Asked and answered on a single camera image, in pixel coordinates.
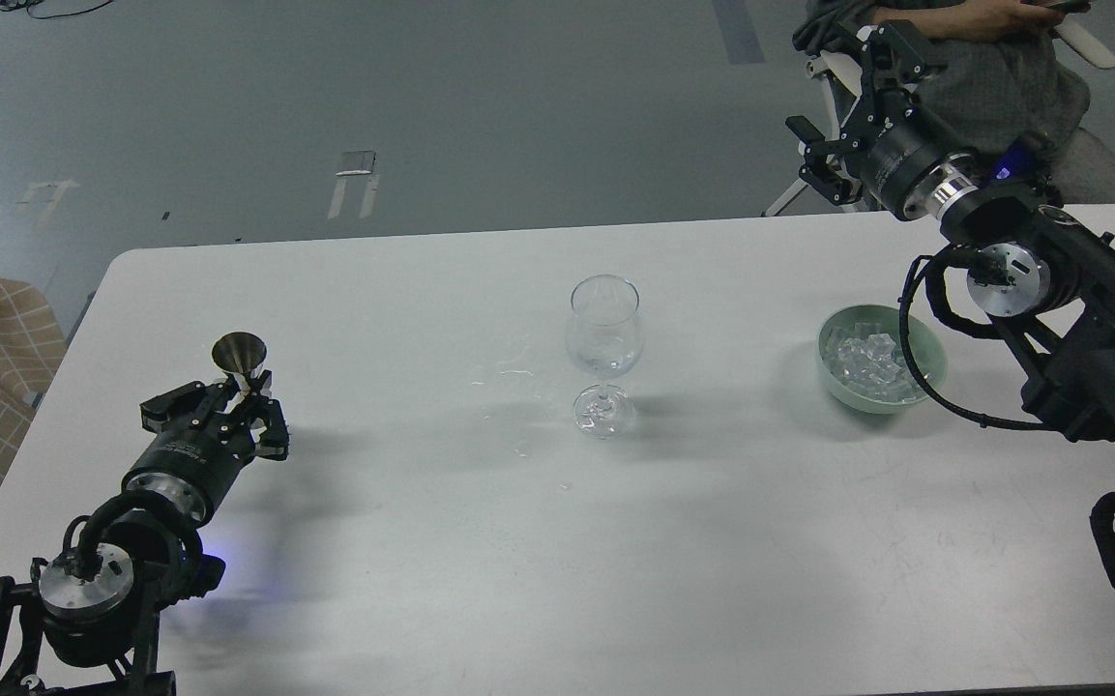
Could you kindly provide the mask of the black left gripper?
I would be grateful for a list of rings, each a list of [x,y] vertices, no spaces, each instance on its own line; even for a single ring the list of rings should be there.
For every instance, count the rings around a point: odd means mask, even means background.
[[[235,395],[226,381],[190,381],[140,402],[140,426],[154,439],[124,474],[124,492],[158,493],[202,528],[253,458],[287,461],[290,431],[281,402],[249,393],[226,413]]]

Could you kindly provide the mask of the person's right hand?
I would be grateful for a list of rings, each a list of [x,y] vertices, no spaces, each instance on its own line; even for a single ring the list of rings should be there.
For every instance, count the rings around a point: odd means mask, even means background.
[[[964,1],[947,8],[940,36],[967,44],[1040,36],[1060,26],[1066,14],[1088,12],[1092,4],[1092,1]]]

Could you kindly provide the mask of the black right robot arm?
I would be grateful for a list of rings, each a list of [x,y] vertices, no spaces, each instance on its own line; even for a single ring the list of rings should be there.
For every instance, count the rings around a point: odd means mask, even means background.
[[[901,221],[934,218],[946,246],[917,257],[900,304],[900,349],[921,392],[966,420],[1000,431],[1051,431],[1065,439],[1115,439],[1115,249],[1061,206],[1060,194],[1018,141],[1002,166],[976,168],[914,91],[946,70],[906,21],[838,33],[859,67],[861,93],[824,136],[805,116],[786,125],[802,144],[799,177],[836,204],[862,195]],[[924,290],[948,329],[1000,340],[1025,373],[1028,420],[993,418],[947,400],[920,371],[911,308]]]

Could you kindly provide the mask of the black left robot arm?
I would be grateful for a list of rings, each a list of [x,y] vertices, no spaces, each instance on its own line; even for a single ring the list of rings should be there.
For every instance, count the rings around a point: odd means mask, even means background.
[[[159,671],[164,609],[215,590],[225,562],[204,550],[209,524],[248,464],[290,453],[273,375],[191,381],[140,404],[152,435],[120,492],[68,524],[62,549],[23,583],[0,577],[0,695],[62,695],[40,673],[43,648],[71,668],[106,668],[74,695],[173,695]]]

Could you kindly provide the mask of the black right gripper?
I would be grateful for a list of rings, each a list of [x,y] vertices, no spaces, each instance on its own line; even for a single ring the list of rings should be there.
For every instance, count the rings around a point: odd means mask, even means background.
[[[976,151],[915,94],[947,62],[906,19],[862,26],[844,19],[841,36],[861,67],[861,96],[836,138],[806,116],[785,119],[799,138],[799,180],[837,206],[866,206],[871,196],[901,221],[944,216],[977,188]]]

